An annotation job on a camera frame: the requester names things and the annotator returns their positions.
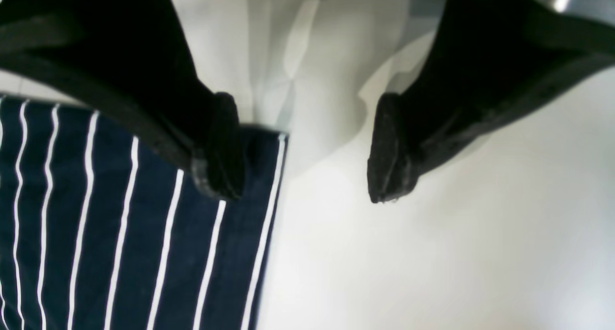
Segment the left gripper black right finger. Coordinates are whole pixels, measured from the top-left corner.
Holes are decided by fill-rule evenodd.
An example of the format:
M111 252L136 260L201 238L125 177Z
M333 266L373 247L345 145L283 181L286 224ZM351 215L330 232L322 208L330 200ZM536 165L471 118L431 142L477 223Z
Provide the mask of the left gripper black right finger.
M372 203L614 65L614 0L446 0L415 82L378 100Z

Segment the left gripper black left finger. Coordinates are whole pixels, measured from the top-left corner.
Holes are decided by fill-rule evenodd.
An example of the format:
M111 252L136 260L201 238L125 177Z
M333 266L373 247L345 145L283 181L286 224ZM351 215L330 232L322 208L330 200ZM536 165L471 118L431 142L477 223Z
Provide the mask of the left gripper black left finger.
M203 194L242 196L235 100L199 80L172 0L1 0L0 17L2 70L101 111Z

